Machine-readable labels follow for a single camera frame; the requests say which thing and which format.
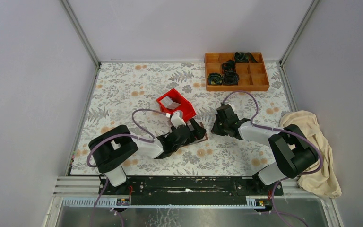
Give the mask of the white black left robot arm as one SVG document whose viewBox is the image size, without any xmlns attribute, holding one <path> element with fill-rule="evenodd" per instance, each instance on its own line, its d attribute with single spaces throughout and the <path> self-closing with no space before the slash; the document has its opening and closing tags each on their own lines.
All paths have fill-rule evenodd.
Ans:
<svg viewBox="0 0 363 227">
<path fill-rule="evenodd" d="M 129 157 L 138 154 L 165 159 L 182 147 L 202 141 L 206 135 L 206 129 L 194 119 L 179 126 L 171 126 L 169 133 L 153 140 L 132 135 L 126 125 L 120 125 L 89 142 L 87 165 L 97 167 L 98 172 L 106 176 L 114 193 L 123 194 L 128 182 L 122 164 Z"/>
</svg>

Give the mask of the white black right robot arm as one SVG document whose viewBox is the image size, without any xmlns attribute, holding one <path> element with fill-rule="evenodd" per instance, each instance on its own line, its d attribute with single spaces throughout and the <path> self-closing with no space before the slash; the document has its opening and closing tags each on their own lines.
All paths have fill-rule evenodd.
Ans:
<svg viewBox="0 0 363 227">
<path fill-rule="evenodd" d="M 239 119 L 227 104 L 216 109 L 211 132 L 238 140 L 254 141 L 271 149 L 275 162 L 252 176 L 252 188 L 259 195 L 268 192 L 271 184 L 278 180 L 293 179 L 302 174 L 319 159 L 318 152 L 309 144 L 298 126 L 290 124 L 282 129 L 259 126 L 247 118 Z"/>
</svg>

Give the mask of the red plastic bin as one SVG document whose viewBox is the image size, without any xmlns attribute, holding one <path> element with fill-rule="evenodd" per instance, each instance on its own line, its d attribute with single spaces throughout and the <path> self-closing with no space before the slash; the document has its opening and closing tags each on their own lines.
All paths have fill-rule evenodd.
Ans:
<svg viewBox="0 0 363 227">
<path fill-rule="evenodd" d="M 180 103 L 180 106 L 176 109 L 170 110 L 170 109 L 166 109 L 161 103 L 160 101 L 165 97 L 165 96 L 169 96 L 173 101 Z M 172 88 L 171 90 L 169 90 L 168 92 L 166 92 L 164 95 L 160 96 L 159 98 L 156 99 L 156 102 L 159 105 L 159 108 L 162 112 L 165 113 L 170 113 L 172 114 L 173 112 L 177 111 L 177 110 L 181 110 L 183 111 L 183 119 L 185 122 L 187 122 L 188 120 L 192 119 L 193 117 L 196 116 L 196 111 L 193 108 L 193 105 L 191 104 L 191 102 L 189 102 L 179 91 L 177 91 L 175 88 Z"/>
</svg>

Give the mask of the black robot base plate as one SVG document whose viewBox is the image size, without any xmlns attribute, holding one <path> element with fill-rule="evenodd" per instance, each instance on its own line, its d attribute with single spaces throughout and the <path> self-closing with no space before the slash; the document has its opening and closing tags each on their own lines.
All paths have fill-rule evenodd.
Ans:
<svg viewBox="0 0 363 227">
<path fill-rule="evenodd" d="M 100 179 L 103 195 L 131 199 L 138 206 L 265 206 L 272 195 L 284 194 L 281 185 L 261 186 L 250 177 L 128 176 L 119 186 Z"/>
</svg>

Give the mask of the brown leather card holder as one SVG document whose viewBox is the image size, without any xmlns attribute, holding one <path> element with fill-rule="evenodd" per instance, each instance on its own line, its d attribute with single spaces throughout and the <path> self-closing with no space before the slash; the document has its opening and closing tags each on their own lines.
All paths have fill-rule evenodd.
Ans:
<svg viewBox="0 0 363 227">
<path fill-rule="evenodd" d="M 200 143 L 208 139 L 207 130 L 202 122 L 196 122 L 194 119 L 191 119 L 187 126 L 190 130 L 190 135 L 184 146 Z"/>
</svg>

